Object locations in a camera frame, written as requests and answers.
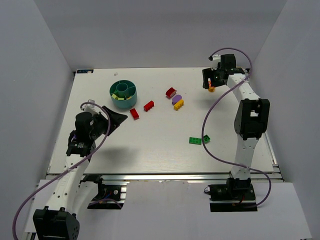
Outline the orange patterned round lego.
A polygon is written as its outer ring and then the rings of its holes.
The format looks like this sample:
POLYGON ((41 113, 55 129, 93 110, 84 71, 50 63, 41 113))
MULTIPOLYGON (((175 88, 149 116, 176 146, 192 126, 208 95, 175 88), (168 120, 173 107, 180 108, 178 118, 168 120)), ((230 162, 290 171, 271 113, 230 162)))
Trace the orange patterned round lego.
POLYGON ((212 83, 211 83, 210 79, 208 79, 208 86, 209 86, 208 91, 213 93, 216 88, 214 86, 212 86, 212 83))

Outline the yellow long lego brick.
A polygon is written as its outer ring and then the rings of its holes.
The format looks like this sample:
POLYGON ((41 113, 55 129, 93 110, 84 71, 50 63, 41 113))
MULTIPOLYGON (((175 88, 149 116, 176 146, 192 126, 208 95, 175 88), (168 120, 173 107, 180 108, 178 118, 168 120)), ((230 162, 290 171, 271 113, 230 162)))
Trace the yellow long lego brick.
POLYGON ((184 105, 184 100, 180 99, 176 104, 173 105, 173 109, 178 111, 184 105))

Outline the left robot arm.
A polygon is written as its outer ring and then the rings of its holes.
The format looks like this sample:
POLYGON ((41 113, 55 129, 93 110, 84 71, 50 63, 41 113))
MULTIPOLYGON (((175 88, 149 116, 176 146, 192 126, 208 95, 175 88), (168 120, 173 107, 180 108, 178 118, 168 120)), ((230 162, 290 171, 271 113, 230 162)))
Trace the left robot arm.
POLYGON ((80 232, 80 214, 87 207, 109 200, 111 195, 100 175, 84 176, 96 140, 112 134, 128 117, 106 106, 96 112, 89 104, 81 105, 75 117, 75 129, 69 134, 63 172, 54 178, 57 185, 42 209, 32 220, 40 240, 76 240, 80 232))

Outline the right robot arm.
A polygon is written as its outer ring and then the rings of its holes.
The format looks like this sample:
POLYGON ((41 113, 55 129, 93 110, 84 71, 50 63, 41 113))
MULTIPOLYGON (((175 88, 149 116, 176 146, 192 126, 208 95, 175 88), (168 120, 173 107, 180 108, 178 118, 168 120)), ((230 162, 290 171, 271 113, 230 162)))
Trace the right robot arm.
POLYGON ((241 201, 250 192, 251 166, 256 145, 266 132, 270 101, 259 97, 249 84, 248 74, 237 66, 234 54, 213 54, 209 57, 212 67, 202 71, 203 88, 227 86, 238 101, 234 119, 237 148, 229 177, 225 184, 210 189, 214 201, 241 201))

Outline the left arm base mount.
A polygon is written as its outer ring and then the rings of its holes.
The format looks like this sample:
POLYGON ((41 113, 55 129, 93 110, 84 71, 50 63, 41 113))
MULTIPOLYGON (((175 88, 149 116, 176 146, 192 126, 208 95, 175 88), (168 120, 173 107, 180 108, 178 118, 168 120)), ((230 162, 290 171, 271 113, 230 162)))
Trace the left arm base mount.
POLYGON ((97 195, 91 200, 88 209, 91 210, 120 210, 124 205, 125 198, 122 197, 123 185, 111 183, 102 175, 86 175, 83 182, 93 182, 97 185, 97 195))

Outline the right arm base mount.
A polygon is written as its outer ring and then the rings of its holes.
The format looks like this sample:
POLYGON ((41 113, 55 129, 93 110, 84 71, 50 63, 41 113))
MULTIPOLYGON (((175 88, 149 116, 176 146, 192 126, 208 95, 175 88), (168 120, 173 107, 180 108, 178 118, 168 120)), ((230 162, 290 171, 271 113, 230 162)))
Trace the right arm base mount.
POLYGON ((226 184, 210 184, 203 192, 209 196, 211 213, 257 212, 256 195, 251 184, 246 191, 231 194, 226 184))

